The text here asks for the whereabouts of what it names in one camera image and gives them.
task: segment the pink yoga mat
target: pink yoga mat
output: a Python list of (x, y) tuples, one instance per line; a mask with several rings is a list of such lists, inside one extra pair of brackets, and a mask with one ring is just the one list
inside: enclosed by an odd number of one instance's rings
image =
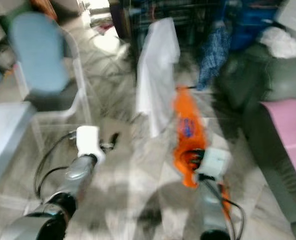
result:
[(296, 170), (296, 99), (263, 102)]

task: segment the black joint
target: black joint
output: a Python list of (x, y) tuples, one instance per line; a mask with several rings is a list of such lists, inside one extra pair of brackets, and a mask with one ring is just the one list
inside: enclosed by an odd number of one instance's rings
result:
[(199, 174), (199, 181), (202, 182), (203, 180), (215, 181), (216, 179), (213, 176), (208, 176), (208, 175), (201, 173), (201, 174)]
[(87, 156), (89, 156), (89, 157), (92, 158), (92, 164), (95, 166), (95, 165), (97, 164), (97, 162), (98, 162), (98, 158), (96, 157), (96, 155), (94, 155), (94, 154), (89, 154), (89, 155), (87, 155)]
[(200, 240), (230, 240), (230, 236), (225, 231), (214, 229), (204, 232)]
[(112, 149), (114, 149), (114, 147), (116, 146), (119, 136), (120, 136), (120, 133), (119, 133), (119, 132), (115, 132), (115, 133), (111, 136), (109, 142), (110, 142), (110, 143), (112, 144), (112, 146), (113, 146)]
[(69, 214), (70, 218), (77, 209), (74, 197), (65, 192), (56, 194), (48, 201), (48, 203), (55, 204), (63, 208)]
[(64, 239), (66, 223), (62, 218), (49, 219), (40, 229), (37, 240), (61, 240)]

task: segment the white cloth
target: white cloth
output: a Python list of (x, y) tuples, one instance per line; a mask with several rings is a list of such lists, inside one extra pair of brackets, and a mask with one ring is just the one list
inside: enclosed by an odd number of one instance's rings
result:
[(296, 58), (296, 40), (278, 27), (273, 26), (266, 29), (260, 43), (266, 45), (275, 58)]
[(152, 138), (160, 134), (172, 116), (176, 93), (173, 64), (179, 57), (172, 18), (151, 24), (139, 58), (136, 112), (149, 116)]

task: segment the orange cloth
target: orange cloth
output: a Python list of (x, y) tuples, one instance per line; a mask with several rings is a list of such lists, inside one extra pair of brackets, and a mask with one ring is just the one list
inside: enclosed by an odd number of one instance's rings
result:
[(174, 166), (184, 175), (183, 184), (187, 187), (196, 188), (198, 185), (193, 181), (193, 173), (196, 166), (191, 163), (189, 150), (206, 148), (206, 135), (201, 123), (201, 114), (189, 90), (180, 86), (177, 88), (177, 97), (174, 101), (174, 110), (178, 116), (177, 132), (179, 143), (174, 150)]

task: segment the black cable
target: black cable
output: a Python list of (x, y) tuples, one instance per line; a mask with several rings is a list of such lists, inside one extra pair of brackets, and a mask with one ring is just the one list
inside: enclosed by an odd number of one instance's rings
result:
[(195, 85), (195, 86), (184, 86), (184, 87), (176, 87), (176, 90), (178, 90), (178, 89), (196, 89), (197, 88), (197, 86)]
[(41, 159), (38, 167), (37, 167), (37, 170), (34, 174), (34, 178), (33, 178), (33, 191), (34, 191), (34, 194), (36, 195), (36, 197), (38, 199), (40, 199), (40, 196), (38, 194), (38, 189), (37, 189), (37, 179), (43, 169), (43, 166), (47, 160), (47, 158), (50, 156), (50, 154), (53, 152), (53, 150), (59, 145), (59, 143), (61, 143), (65, 138), (67, 137), (72, 137), (76, 134), (76, 131), (73, 131), (73, 132), (69, 132), (67, 133), (66, 135), (63, 135), (53, 146), (52, 148), (43, 156), (43, 158)]
[(38, 195), (38, 198), (43, 202), (43, 198), (41, 197), (41, 189), (42, 189), (42, 186), (43, 186), (43, 183), (44, 181), (46, 180), (46, 178), (54, 171), (57, 171), (57, 170), (62, 170), (62, 169), (67, 169), (68, 166), (60, 166), (60, 167), (56, 167), (56, 168), (53, 168), (51, 169), (50, 171), (48, 171), (42, 178), (39, 186), (38, 186), (38, 189), (37, 189), (37, 195)]
[(219, 194), (219, 193), (213, 188), (213, 186), (212, 186), (212, 185), (211, 185), (206, 179), (204, 179), (203, 181), (204, 181), (204, 183), (206, 184), (206, 186), (208, 187), (208, 189), (209, 189), (209, 190), (210, 190), (210, 191), (211, 191), (211, 192), (212, 192), (212, 193), (213, 193), (213, 194), (214, 194), (219, 200), (221, 200), (221, 201), (225, 201), (225, 202), (228, 202), (228, 203), (230, 203), (231, 205), (237, 207), (237, 208), (240, 210), (241, 218), (242, 218), (242, 221), (241, 221), (241, 227), (240, 227), (240, 231), (239, 231), (238, 236), (235, 237), (235, 228), (234, 228), (234, 225), (233, 225), (233, 223), (232, 223), (232, 220), (231, 220), (231, 218), (230, 218), (230, 215), (229, 215), (228, 211), (226, 210), (226, 208), (225, 208), (224, 205), (222, 204), (224, 210), (226, 211), (227, 215), (229, 216), (229, 221), (231, 222), (232, 231), (234, 232), (234, 233), (233, 233), (233, 234), (234, 234), (234, 239), (235, 239), (235, 240), (240, 240), (241, 237), (242, 237), (242, 234), (243, 234), (243, 231), (244, 231), (244, 225), (245, 225), (245, 222), (246, 222), (246, 213), (245, 213), (244, 209), (243, 209), (240, 205), (236, 204), (235, 202), (233, 202), (233, 201), (231, 201), (231, 200), (229, 200), (229, 199), (226, 199), (226, 198), (224, 198), (224, 197), (221, 197), (220, 194)]
[(227, 210), (227, 208), (224, 206), (224, 204), (222, 202), (221, 195), (214, 189), (214, 187), (206, 179), (204, 179), (203, 182), (205, 183), (206, 187), (212, 192), (212, 194), (220, 201), (221, 206), (222, 206), (224, 212), (227, 214), (229, 222), (231, 224), (233, 240), (237, 240), (236, 239), (236, 229), (235, 229), (232, 219), (230, 217), (229, 211)]
[(185, 154), (194, 154), (194, 157), (192, 157), (190, 159), (190, 162), (189, 163), (196, 164), (197, 165), (196, 168), (198, 168), (200, 166), (200, 164), (201, 164), (201, 161), (203, 159), (204, 153), (205, 153), (205, 150), (204, 149), (195, 148), (195, 149), (187, 150), (187, 151), (184, 151), (183, 153), (181, 153), (179, 159), (181, 160), (182, 157)]
[(231, 205), (233, 205), (233, 206), (236, 206), (241, 212), (242, 221), (241, 221), (240, 232), (239, 232), (239, 235), (237, 237), (237, 240), (240, 240), (241, 237), (242, 237), (243, 230), (244, 230), (244, 225), (245, 225), (245, 221), (246, 221), (246, 213), (245, 213), (244, 209), (240, 205), (236, 204), (235, 202), (233, 202), (233, 201), (231, 201), (229, 199), (226, 199), (224, 197), (222, 198), (222, 200), (229, 203), (229, 204), (231, 204)]

